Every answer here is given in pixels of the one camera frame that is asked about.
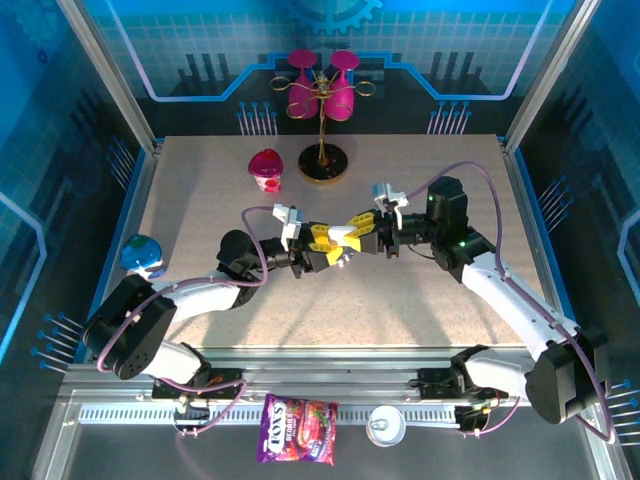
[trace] can lid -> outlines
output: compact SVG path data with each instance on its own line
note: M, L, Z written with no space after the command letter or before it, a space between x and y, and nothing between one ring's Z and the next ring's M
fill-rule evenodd
M376 408L369 417L367 431L377 442L391 446L400 443L407 425L404 415L395 407L383 405Z
M249 173L256 177L277 177L282 174L283 169L282 158L271 148L256 153L249 162Z
M160 244L146 235L134 234L120 252L120 266L126 270L146 268L162 258Z

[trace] purple candy package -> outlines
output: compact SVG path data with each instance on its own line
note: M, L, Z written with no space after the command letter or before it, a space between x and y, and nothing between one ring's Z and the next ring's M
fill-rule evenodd
M338 404L268 393L260 426L257 460L333 465Z

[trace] black round base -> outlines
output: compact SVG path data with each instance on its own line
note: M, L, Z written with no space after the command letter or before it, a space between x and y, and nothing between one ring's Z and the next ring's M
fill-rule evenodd
M326 185L337 182L347 171L349 160L347 154L340 147L325 143L324 152L329 160L325 166L318 164L319 143L305 148L300 154L298 168L306 180Z

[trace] beige table surface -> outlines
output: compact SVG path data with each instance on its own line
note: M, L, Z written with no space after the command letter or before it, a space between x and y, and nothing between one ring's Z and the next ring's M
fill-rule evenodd
M318 187L304 181L296 165L300 151L315 137L168 137L140 228L164 249L169 268L163 280L215 269L220 239L243 227L240 213L246 207L295 205L305 221L343 225L375 207L371 186L377 182L409 193L445 166L475 160L498 188L503 257L541 292L495 136L344 135L329 140L347 152L350 167L340 182ZM260 192L247 173L249 159L264 148L274 148L285 163L279 194ZM469 196L470 224L495 243L495 212L484 180L468 168L452 174ZM422 195L404 211L424 212L425 201ZM269 214L255 213L250 221L260 238L279 236L282 224ZM427 246L416 248L429 253ZM289 269L275 271L247 305L174 324L167 338L204 347L520 344L482 299L404 247L399 259L358 255L347 268L300 280Z

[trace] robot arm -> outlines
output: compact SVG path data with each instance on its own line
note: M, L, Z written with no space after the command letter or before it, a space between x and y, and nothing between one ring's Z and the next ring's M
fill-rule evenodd
M508 357L482 346L461 352L451 362L447 380L451 395L462 398L489 387L506 392L505 396L526 397L551 423L560 423L597 401L586 371L566 339L510 282L498 275L495 247L468 226L467 196L459 180L442 177L434 182L429 187L424 214L403 215L400 208L407 205L406 197L394 192L389 184L377 185L374 196L379 210L356 215L344 226L302 223L295 208L276 205L273 214L284 224L282 236L260 241L267 269L290 267L300 278L304 273L341 267L356 253L386 253L387 258L394 258L399 256L402 245L429 243L436 263L484 299L518 334L530 353ZM249 235L240 230L223 237L217 259L220 264L212 277L257 282L257 276L265 273L261 272ZM578 341L599 377L608 379L606 339L599 332L580 330L508 267L506 275ZM127 312L148 298L153 289L160 288L137 276L123 280L87 325L83 336L87 346L94 352L101 351ZM195 285L160 297L125 330L105 363L121 379L147 373L200 387L198 382L203 370L209 368L208 363L187 345L163 342L170 323L208 311L236 308L249 301L256 290L216 283ZM428 384L429 373L418 373L422 384ZM420 393L424 399L433 398L428 387L421 387Z

